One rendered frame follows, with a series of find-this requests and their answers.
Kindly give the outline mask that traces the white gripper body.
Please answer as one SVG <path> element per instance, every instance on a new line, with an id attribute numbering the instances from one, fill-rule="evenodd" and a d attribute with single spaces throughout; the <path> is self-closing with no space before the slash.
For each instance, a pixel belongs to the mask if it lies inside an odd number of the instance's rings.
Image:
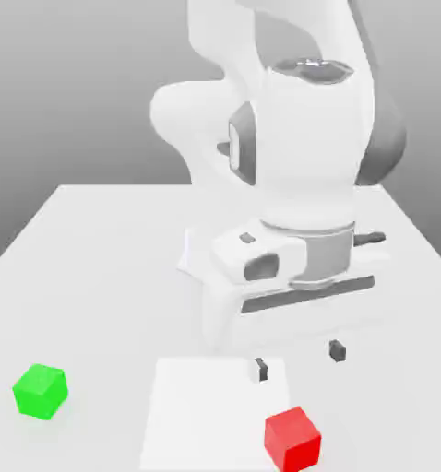
<path id="1" fill-rule="evenodd" d="M 271 346 L 296 336 L 366 325 L 380 317 L 369 304 L 374 294 L 375 278 L 366 276 L 343 279 L 317 291 L 254 297 L 243 303 L 237 317 L 237 347 Z"/>

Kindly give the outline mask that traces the small red cube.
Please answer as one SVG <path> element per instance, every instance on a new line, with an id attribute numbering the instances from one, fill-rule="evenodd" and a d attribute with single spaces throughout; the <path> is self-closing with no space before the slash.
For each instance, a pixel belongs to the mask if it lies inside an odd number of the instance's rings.
<path id="1" fill-rule="evenodd" d="M 318 463 L 322 435 L 300 407 L 265 420 L 264 446 L 280 472 L 300 472 Z"/>

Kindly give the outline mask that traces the small green cube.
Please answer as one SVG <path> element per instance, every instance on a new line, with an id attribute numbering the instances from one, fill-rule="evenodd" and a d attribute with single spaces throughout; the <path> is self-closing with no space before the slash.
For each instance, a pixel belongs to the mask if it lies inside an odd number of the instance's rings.
<path id="1" fill-rule="evenodd" d="M 65 372 L 34 363 L 16 381 L 12 392 L 20 414 L 50 420 L 68 396 Z"/>

